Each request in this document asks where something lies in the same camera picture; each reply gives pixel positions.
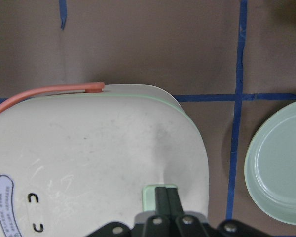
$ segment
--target silver bolt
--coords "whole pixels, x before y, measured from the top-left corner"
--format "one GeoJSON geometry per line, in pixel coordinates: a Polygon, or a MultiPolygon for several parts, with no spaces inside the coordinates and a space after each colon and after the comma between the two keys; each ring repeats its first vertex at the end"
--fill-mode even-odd
{"type": "Polygon", "coordinates": [[[159,218],[159,217],[157,217],[157,218],[154,218],[154,219],[152,220],[152,222],[153,222],[155,225],[159,225],[159,224],[162,223],[162,219],[159,218]]]}
{"type": "Polygon", "coordinates": [[[234,223],[226,223],[223,227],[230,233],[235,233],[237,231],[237,226],[234,223]]]}
{"type": "Polygon", "coordinates": [[[190,225],[190,224],[193,223],[193,218],[190,217],[190,216],[185,216],[185,217],[182,218],[182,221],[183,221],[184,224],[190,225]]]}
{"type": "Polygon", "coordinates": [[[123,228],[122,227],[119,227],[119,226],[118,227],[114,227],[112,231],[113,231],[113,234],[114,235],[118,235],[118,234],[120,234],[120,233],[123,232],[123,228]]]}

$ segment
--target screw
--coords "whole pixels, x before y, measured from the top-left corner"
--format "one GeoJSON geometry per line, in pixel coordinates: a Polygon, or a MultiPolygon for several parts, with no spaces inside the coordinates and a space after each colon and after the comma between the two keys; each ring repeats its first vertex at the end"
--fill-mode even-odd
{"type": "Polygon", "coordinates": [[[112,231],[113,231],[113,234],[114,234],[114,235],[118,235],[118,234],[120,234],[120,233],[123,232],[123,228],[117,226],[117,227],[114,227],[112,231]]]}
{"type": "Polygon", "coordinates": [[[159,217],[157,217],[157,218],[154,218],[154,219],[152,220],[152,222],[153,222],[155,225],[159,225],[159,224],[162,223],[162,219],[159,218],[159,217]]]}
{"type": "Polygon", "coordinates": [[[193,218],[190,217],[190,216],[184,216],[184,217],[182,218],[182,221],[183,221],[184,224],[186,224],[186,225],[190,225],[190,224],[193,223],[193,218]]]}
{"type": "Polygon", "coordinates": [[[230,232],[230,233],[235,233],[237,231],[237,226],[231,222],[226,223],[223,227],[227,232],[230,232]]]}

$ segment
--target curved handle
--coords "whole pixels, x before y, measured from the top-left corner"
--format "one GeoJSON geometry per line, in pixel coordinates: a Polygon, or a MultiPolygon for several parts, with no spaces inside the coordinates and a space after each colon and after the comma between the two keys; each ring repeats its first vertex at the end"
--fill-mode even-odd
{"type": "Polygon", "coordinates": [[[71,85],[52,85],[46,87],[40,87],[32,90],[21,92],[20,94],[14,95],[9,99],[3,101],[0,104],[0,113],[10,108],[11,106],[31,97],[48,92],[60,92],[60,91],[71,91],[71,90],[84,90],[86,93],[97,93],[102,92],[104,88],[103,82],[85,83],[85,84],[71,84],[71,85]]]}

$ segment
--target pink handle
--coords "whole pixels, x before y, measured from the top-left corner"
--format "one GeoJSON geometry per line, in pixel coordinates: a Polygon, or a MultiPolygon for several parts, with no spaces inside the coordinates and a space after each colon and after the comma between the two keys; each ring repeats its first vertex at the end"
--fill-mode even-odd
{"type": "Polygon", "coordinates": [[[0,104],[0,113],[10,108],[11,106],[25,100],[34,95],[48,93],[48,92],[59,92],[59,91],[71,91],[71,90],[84,90],[86,93],[97,93],[102,92],[104,88],[103,82],[85,83],[85,84],[71,84],[71,85],[53,85],[32,90],[24,91],[20,94],[14,95],[11,98],[3,101],[0,104]]]}

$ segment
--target plate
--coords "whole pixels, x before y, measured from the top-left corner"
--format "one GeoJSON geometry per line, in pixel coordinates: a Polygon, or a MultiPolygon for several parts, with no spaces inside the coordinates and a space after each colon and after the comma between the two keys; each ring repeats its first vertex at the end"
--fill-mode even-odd
{"type": "Polygon", "coordinates": [[[245,181],[262,211],[296,225],[296,102],[271,116],[253,137],[245,181]]]}

